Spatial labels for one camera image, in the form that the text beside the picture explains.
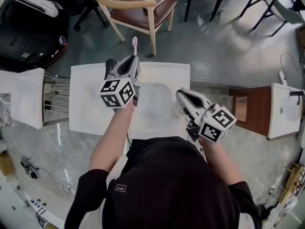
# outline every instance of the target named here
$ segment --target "sink basin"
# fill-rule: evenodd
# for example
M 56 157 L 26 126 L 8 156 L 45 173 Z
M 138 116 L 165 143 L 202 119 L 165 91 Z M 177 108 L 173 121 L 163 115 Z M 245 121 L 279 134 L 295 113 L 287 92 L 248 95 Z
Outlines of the sink basin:
M 138 108 L 132 117 L 132 133 L 142 135 L 143 126 L 152 132 L 166 131 L 175 119 L 171 89 L 159 83 L 142 83 L 140 86 Z
M 297 105 L 298 96 L 290 96 L 293 87 L 272 84 L 271 118 L 268 138 L 299 131 L 301 122 L 302 100 Z
M 106 131 L 114 112 L 97 94 L 104 74 L 104 63 L 71 68 L 70 130 L 96 135 Z M 177 135 L 186 139 L 187 123 L 175 115 L 173 105 L 176 91 L 190 87 L 190 65 L 142 62 L 141 80 L 129 137 L 148 139 Z

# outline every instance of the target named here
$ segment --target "shirt logo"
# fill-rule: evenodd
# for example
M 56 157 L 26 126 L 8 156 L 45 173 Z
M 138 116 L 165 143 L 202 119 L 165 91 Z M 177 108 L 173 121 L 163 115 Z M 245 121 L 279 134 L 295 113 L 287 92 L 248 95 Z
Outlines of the shirt logo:
M 119 191 L 119 192 L 125 192 L 126 190 L 126 186 L 125 185 L 120 185 L 120 184 L 117 184 L 116 187 L 115 187 L 115 191 Z

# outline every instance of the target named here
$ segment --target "brown leather seat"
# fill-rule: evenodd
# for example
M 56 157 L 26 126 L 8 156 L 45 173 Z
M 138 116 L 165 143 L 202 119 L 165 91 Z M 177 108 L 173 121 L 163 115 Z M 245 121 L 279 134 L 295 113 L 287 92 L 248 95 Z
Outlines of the brown leather seat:
M 121 1 L 143 1 L 143 0 L 121 0 Z M 176 0 L 165 0 L 161 3 L 154 11 L 154 27 L 157 28 L 169 15 L 172 9 L 175 7 Z M 113 9 L 111 11 L 111 17 L 117 21 L 124 22 L 129 25 L 133 25 L 139 28 L 149 30 L 148 15 L 147 10 L 140 9 L 130 9 L 130 10 L 118 10 Z

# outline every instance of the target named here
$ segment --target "faucet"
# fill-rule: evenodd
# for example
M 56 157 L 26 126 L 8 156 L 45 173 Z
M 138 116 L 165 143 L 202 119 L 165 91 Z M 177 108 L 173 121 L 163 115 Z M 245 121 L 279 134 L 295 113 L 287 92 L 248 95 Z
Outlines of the faucet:
M 297 100 L 297 105 L 299 106 L 300 104 L 300 96 L 304 96 L 305 95 L 305 91 L 304 90 L 301 90 L 301 91 L 291 91 L 289 93 L 290 96 L 298 96 L 299 99 Z

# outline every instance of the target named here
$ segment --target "gray floor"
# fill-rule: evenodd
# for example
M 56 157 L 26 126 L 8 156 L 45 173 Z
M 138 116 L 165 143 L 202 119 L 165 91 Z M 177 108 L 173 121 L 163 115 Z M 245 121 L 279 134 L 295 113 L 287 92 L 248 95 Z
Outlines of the gray floor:
M 227 90 L 199 84 L 192 84 L 191 89 L 205 94 L 212 102 L 231 108 L 232 100 Z M 22 187 L 33 182 L 20 165 L 20 157 L 25 155 L 35 166 L 47 169 L 56 182 L 63 183 L 66 192 L 67 183 L 76 190 L 78 179 L 87 171 L 91 152 L 100 136 L 70 131 L 69 123 L 65 122 L 60 124 L 59 145 L 58 133 L 56 125 L 40 130 L 23 124 L 3 129 L 3 138 Z M 297 158 L 299 146 L 295 137 L 269 142 L 259 134 L 235 126 L 222 143 L 248 182 L 255 202 L 274 203 L 275 199 L 268 196 L 267 191 L 278 177 L 283 178 L 284 167 L 290 166 Z M 70 181 L 66 178 L 65 169 Z M 38 183 L 73 200 L 73 193 L 66 195 L 62 186 L 56 184 L 44 170 L 39 173 L 41 178 Z
M 302 88 L 303 68 L 298 63 L 299 54 L 295 39 L 295 27 L 286 25 L 276 36 L 267 38 L 279 25 L 277 18 L 267 18 L 256 31 L 249 30 L 257 22 L 266 5 L 261 2 L 236 19 L 248 0 L 223 0 L 219 22 L 208 22 L 216 0 L 193 0 L 189 19 L 183 22 L 187 0 L 178 0 L 174 13 L 173 30 L 163 25 L 156 35 L 157 56 L 151 56 L 150 38 L 140 32 L 120 27 L 126 38 L 121 43 L 112 27 L 104 28 L 94 13 L 81 25 L 81 32 L 70 29 L 68 49 L 48 71 L 58 75 L 70 75 L 71 66 L 116 60 L 132 53 L 131 39 L 138 37 L 138 53 L 142 61 L 178 62 L 191 65 L 192 88 L 204 93 L 211 101 L 228 108 L 231 99 L 227 91 L 203 87 L 203 83 L 256 87 L 279 82 L 280 57 L 287 73 L 288 85 Z M 33 182 L 20 166 L 20 156 L 31 157 L 38 167 L 47 169 L 57 182 L 66 183 L 76 190 L 78 178 L 86 172 L 90 154 L 99 136 L 69 130 L 68 123 L 60 124 L 60 137 L 56 125 L 36 130 L 19 125 L 3 130 L 17 176 L 23 186 Z M 234 127 L 223 141 L 230 157 L 248 182 L 256 202 L 269 200 L 268 188 L 278 177 L 283 177 L 284 167 L 297 157 L 299 147 L 294 137 L 269 142 L 265 137 Z M 67 170 L 70 181 L 66 179 Z M 72 200 L 62 187 L 54 183 L 43 170 L 38 180 L 55 193 Z
M 292 6 L 290 0 L 280 1 Z M 92 12 L 81 24 L 80 32 L 72 28 L 77 19 L 72 18 L 67 51 L 48 71 L 69 76 L 73 65 L 105 62 L 111 57 L 120 60 L 133 52 L 131 41 L 137 36 L 141 61 L 189 63 L 192 81 L 241 87 L 280 83 L 277 76 L 281 70 L 280 57 L 288 52 L 299 69 L 288 54 L 282 56 L 288 85 L 302 88 L 303 68 L 295 38 L 295 28 L 299 25 L 285 25 L 269 38 L 282 23 L 273 16 L 251 31 L 266 4 L 260 2 L 242 18 L 235 19 L 248 0 L 223 0 L 218 23 L 209 22 L 216 0 L 192 0 L 188 21 L 184 23 L 187 0 L 177 2 L 172 31 L 167 31 L 165 22 L 156 34 L 155 57 L 151 56 L 149 36 L 119 25 L 126 38 L 122 43 L 113 28 L 104 28 Z

